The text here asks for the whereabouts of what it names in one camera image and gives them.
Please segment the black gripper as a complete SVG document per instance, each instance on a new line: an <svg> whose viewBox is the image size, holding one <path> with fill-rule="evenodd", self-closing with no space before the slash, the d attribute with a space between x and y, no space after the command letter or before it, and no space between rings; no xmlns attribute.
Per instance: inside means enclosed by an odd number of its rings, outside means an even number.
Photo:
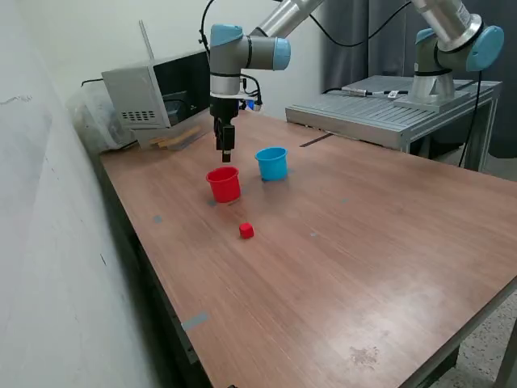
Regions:
<svg viewBox="0 0 517 388"><path fill-rule="evenodd" d="M214 117L213 129L216 149L221 149L221 161L231 162L231 154L235 144L235 128L231 124L225 124L220 131L220 120L232 120L238 116L238 100L211 96L210 114Z"/></svg>

